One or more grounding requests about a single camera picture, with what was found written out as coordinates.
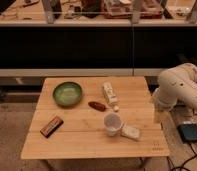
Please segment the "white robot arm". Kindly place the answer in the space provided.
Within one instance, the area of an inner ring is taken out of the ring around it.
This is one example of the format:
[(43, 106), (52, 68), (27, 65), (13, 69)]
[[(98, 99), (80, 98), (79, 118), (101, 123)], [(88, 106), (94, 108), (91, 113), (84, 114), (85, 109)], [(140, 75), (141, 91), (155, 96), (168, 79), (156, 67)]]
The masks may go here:
[(170, 111), (180, 100), (197, 111), (197, 66), (184, 63), (162, 71), (152, 99), (159, 111)]

